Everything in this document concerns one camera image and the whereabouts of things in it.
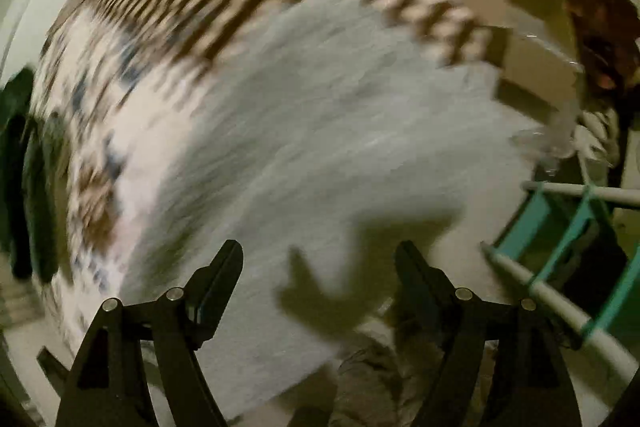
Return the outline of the white floral blanket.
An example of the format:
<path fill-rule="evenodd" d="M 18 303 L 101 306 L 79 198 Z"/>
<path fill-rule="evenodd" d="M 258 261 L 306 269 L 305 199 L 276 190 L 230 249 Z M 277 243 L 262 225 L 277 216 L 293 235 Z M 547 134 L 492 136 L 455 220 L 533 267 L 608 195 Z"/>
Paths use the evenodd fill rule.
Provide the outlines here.
<path fill-rule="evenodd" d="M 160 184 L 191 133 L 206 71 L 154 42 L 78 8 L 51 29 L 32 109 L 62 118 L 68 150 L 67 251 L 50 303 L 64 343 L 77 351 L 102 301 L 117 297 Z"/>

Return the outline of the dark red bag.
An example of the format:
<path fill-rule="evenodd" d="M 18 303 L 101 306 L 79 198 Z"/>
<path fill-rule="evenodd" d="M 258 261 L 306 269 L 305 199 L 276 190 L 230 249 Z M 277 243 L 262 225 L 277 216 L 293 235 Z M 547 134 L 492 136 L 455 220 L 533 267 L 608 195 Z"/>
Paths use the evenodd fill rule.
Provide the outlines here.
<path fill-rule="evenodd" d="M 589 88 L 619 95 L 639 82 L 639 12 L 630 0 L 565 0 Z"/>

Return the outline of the grey fluffy pants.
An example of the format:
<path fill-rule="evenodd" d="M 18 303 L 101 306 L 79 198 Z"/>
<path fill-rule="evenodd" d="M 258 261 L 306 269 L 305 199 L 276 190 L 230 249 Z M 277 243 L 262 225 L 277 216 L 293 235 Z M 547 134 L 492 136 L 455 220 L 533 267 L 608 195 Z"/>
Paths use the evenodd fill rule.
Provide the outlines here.
<path fill-rule="evenodd" d="M 478 251 L 518 205 L 528 120 L 495 69 L 444 67 L 362 0 L 305 0 L 224 66 L 160 182 L 125 303 L 157 298 L 226 239 L 244 268 L 198 354 L 226 418 L 329 362 L 390 297 L 411 241 L 456 285 L 499 300 Z"/>

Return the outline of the dark green clothes pile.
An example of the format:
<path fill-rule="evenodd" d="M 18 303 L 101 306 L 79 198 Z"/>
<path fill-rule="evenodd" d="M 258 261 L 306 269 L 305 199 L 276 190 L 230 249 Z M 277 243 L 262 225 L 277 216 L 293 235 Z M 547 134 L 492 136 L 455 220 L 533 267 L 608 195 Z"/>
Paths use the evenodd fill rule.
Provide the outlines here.
<path fill-rule="evenodd" d="M 59 113 L 42 117 L 30 108 L 34 80 L 25 67 L 1 88 L 1 250 L 17 280 L 47 285 L 70 269 L 70 140 Z"/>

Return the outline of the cardboard box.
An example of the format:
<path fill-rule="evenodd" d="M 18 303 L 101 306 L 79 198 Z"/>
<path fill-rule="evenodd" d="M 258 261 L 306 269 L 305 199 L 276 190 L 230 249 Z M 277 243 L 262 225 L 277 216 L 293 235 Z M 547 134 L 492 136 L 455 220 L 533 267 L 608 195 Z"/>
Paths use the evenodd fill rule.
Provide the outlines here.
<path fill-rule="evenodd" d="M 576 103 L 584 68 L 564 0 L 462 0 L 490 37 L 498 101 L 539 122 Z"/>

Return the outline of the teal white drying rack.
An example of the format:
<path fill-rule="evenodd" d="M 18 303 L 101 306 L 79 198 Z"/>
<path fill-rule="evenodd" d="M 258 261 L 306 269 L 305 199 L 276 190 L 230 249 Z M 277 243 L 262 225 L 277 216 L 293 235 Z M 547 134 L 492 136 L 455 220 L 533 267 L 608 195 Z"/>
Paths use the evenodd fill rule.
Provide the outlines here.
<path fill-rule="evenodd" d="M 525 181 L 523 204 L 480 249 L 551 312 L 578 346 L 628 385 L 639 373 L 639 255 L 616 217 L 639 214 L 635 188 Z"/>

